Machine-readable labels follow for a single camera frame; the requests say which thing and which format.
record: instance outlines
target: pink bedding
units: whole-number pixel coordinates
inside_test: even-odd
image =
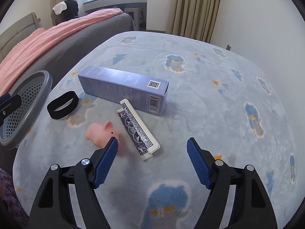
[[[104,9],[63,22],[50,29],[38,28],[35,30],[29,37],[14,46],[0,63],[0,96],[9,91],[31,63],[54,45],[91,24],[122,13],[119,8]]]

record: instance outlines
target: table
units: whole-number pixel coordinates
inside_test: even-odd
[[[161,117],[138,111],[161,145],[153,157],[141,161],[116,115],[119,104],[83,92],[77,73],[88,65],[169,81]],[[61,120],[51,119],[47,104],[69,90],[80,98],[77,109]],[[209,191],[200,184],[187,155],[190,137],[231,166],[254,165],[279,228],[297,209],[296,146],[285,110],[263,72],[251,61],[204,42],[126,32],[101,44],[66,74],[21,142],[13,180],[27,214],[48,168],[91,157],[96,147],[85,139],[86,129],[107,120],[120,132],[121,148],[96,195],[114,229],[193,229]],[[234,188],[227,207],[233,198]],[[71,200],[77,224],[85,228],[73,185]],[[221,226],[229,217],[226,209]]]

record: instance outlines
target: purple box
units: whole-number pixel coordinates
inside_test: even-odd
[[[134,109],[159,116],[165,110],[168,81],[97,66],[87,66],[78,78],[89,95],[116,103],[126,98]]]

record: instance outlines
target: perforated plastic basket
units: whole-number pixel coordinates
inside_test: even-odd
[[[24,80],[11,94],[20,95],[20,108],[10,114],[0,127],[0,144],[6,149],[15,148],[34,123],[52,87],[52,77],[45,71],[38,71]]]

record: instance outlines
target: playing card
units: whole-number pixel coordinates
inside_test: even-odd
[[[147,151],[152,154],[156,150],[160,148],[159,143],[155,139],[155,137],[148,130],[144,122],[141,120],[140,116],[137,114],[135,109],[129,103],[127,99],[120,101],[123,109],[126,112],[126,116],[129,118],[130,123],[133,125],[135,134],[137,137],[141,139],[141,141],[145,144]]]
[[[136,132],[133,124],[131,123],[130,119],[128,118],[125,110],[123,108],[116,111],[118,114],[130,140],[132,141],[132,144],[134,145],[135,149],[137,150],[138,154],[140,155],[141,159],[144,161],[150,157],[152,157],[152,154],[150,154],[143,141],[139,137],[138,133]]]

